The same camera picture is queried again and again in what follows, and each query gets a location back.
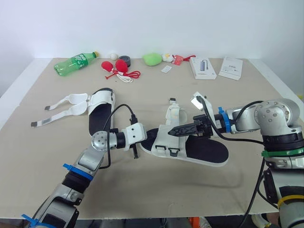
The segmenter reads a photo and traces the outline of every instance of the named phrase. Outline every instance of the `white box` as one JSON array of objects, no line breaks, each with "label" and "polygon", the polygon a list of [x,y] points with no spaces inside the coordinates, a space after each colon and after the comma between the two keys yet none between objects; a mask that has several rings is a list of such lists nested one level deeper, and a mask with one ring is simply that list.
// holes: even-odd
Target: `white box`
[{"label": "white box", "polygon": [[190,65],[195,79],[215,79],[215,73],[208,58],[191,57]]},{"label": "white box", "polygon": [[243,61],[236,58],[225,57],[218,75],[239,80],[242,75]]}]

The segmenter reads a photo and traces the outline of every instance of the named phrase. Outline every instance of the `bottle cap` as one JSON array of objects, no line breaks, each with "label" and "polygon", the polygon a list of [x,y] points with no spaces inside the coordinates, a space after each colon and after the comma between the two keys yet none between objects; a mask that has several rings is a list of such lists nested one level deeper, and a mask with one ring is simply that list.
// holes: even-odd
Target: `bottle cap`
[{"label": "bottle cap", "polygon": [[97,51],[94,51],[93,52],[93,55],[95,55],[95,58],[97,58],[99,56],[98,52]]}]

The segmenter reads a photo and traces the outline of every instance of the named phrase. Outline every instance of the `velcro strap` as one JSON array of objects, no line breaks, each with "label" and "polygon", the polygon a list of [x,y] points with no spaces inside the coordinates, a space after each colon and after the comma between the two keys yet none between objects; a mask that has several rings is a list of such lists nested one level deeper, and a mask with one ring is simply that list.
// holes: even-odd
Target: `velcro strap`
[{"label": "velcro strap", "polygon": [[51,116],[48,119],[32,122],[31,126],[32,127],[40,127],[40,126],[46,125],[48,123],[51,123],[55,120],[58,120],[58,119],[60,119],[64,116],[81,115],[86,111],[86,108],[87,108],[86,101],[83,101],[83,102],[80,102],[78,104],[75,104],[75,105],[71,106],[68,110],[62,111],[62,112],[60,112],[56,115]]},{"label": "velcro strap", "polygon": [[151,152],[156,156],[168,157],[170,154],[169,148],[179,148],[179,138],[171,136],[168,131],[172,129],[170,125],[160,125],[158,128],[157,136],[152,146]]},{"label": "velcro strap", "polygon": [[166,113],[166,125],[172,127],[184,124],[187,122],[187,114],[184,109],[180,108],[178,103],[174,102],[169,106]]},{"label": "velcro strap", "polygon": [[100,104],[113,104],[112,100],[112,91],[102,90],[98,91],[96,94],[91,96],[90,101],[88,101],[88,112],[89,115],[93,112],[93,110],[99,106]]}]

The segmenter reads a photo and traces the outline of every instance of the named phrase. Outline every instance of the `white slipper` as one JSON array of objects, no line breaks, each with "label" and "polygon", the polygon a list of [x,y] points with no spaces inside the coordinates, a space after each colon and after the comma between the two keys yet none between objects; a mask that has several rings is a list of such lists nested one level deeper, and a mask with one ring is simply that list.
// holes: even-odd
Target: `white slipper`
[{"label": "white slipper", "polygon": [[147,132],[147,140],[141,148],[158,157],[179,159],[209,166],[223,166],[228,160],[228,150],[220,142],[194,135],[175,137],[168,132],[175,126],[186,123],[187,116],[175,99],[166,113],[166,125]]},{"label": "white slipper", "polygon": [[[32,122],[31,126],[40,127],[64,116],[81,115],[88,109],[89,132],[91,135],[93,135],[95,132],[103,130],[108,116],[114,110],[115,94],[110,88],[102,88],[91,96],[88,96],[87,94],[70,94],[60,100],[58,103],[46,106],[45,110],[53,110],[59,104],[65,101],[69,101],[71,104],[75,105],[71,106],[68,110],[62,111],[45,120]],[[105,130],[109,130],[111,128],[113,128],[113,116],[109,120]]]}]

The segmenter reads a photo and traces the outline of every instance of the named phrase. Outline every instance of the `small white card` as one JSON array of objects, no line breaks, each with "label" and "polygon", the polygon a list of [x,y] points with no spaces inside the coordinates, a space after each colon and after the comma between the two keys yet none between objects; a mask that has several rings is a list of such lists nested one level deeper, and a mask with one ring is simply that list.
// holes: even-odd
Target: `small white card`
[{"label": "small white card", "polygon": [[169,70],[171,70],[171,68],[172,68],[171,66],[167,65],[161,71],[164,72],[164,73],[167,73]]}]

